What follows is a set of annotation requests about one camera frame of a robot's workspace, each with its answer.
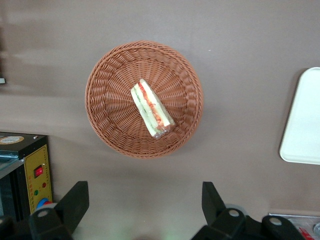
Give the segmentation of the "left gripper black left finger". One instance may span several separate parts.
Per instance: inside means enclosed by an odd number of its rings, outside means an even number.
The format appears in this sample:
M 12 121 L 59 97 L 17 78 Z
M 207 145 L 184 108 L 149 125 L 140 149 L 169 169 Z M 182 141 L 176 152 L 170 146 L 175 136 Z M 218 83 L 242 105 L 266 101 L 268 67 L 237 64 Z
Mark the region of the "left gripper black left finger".
M 29 217 L 33 240 L 72 240 L 90 205 L 87 181 L 77 182 L 58 203 L 43 204 Z

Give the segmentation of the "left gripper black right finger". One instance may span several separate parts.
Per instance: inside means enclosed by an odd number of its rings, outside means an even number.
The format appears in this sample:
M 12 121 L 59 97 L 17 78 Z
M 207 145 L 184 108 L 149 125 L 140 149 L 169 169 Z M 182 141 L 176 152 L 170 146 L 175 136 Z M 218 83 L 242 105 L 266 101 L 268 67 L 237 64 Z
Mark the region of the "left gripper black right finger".
M 207 224 L 193 240 L 249 240 L 245 234 L 246 217 L 234 207 L 226 207 L 212 182 L 202 183 L 201 206 Z

